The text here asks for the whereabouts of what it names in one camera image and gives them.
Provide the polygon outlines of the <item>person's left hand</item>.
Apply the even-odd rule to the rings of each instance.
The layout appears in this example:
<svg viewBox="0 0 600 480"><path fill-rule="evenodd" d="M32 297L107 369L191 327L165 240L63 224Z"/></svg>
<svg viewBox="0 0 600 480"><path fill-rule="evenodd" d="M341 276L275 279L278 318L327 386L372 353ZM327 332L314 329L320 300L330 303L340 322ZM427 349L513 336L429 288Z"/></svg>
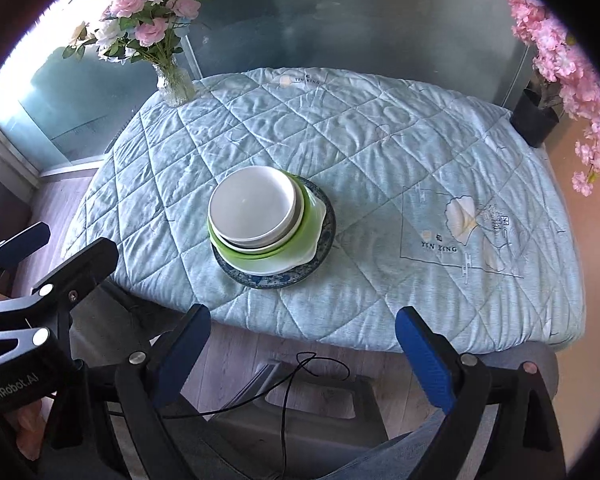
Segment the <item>person's left hand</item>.
<svg viewBox="0 0 600 480"><path fill-rule="evenodd" d="M37 400L17 411L17 446L28 460L40 457L46 420L43 416L43 402Z"/></svg>

